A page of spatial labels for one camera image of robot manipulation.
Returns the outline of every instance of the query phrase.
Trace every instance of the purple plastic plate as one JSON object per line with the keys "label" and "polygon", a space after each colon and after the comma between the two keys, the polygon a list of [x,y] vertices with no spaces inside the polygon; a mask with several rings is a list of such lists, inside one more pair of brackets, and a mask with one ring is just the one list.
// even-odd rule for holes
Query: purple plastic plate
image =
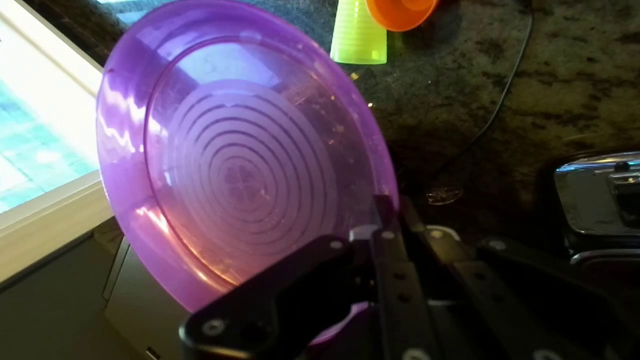
{"label": "purple plastic plate", "polygon": [[399,203],[381,128],[294,26],[183,0],[116,44],[98,94],[101,172],[150,273],[191,312],[321,233]]}

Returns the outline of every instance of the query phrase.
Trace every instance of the dark countertop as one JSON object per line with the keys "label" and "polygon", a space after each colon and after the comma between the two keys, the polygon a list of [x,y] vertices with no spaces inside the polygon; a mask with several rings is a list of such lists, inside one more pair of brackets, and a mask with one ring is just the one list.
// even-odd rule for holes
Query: dark countertop
{"label": "dark countertop", "polygon": [[[162,1],[30,3],[102,63],[127,23]],[[329,49],[337,0],[252,3]],[[495,126],[435,177],[492,116],[528,29]],[[419,29],[389,39],[387,65],[345,69],[375,104],[402,192],[427,221],[454,226],[464,240],[506,233],[560,245],[540,207],[540,174],[560,160],[640,145],[640,1],[539,0],[530,12],[519,0],[444,0]],[[432,185],[463,187],[464,196],[431,206]]]}

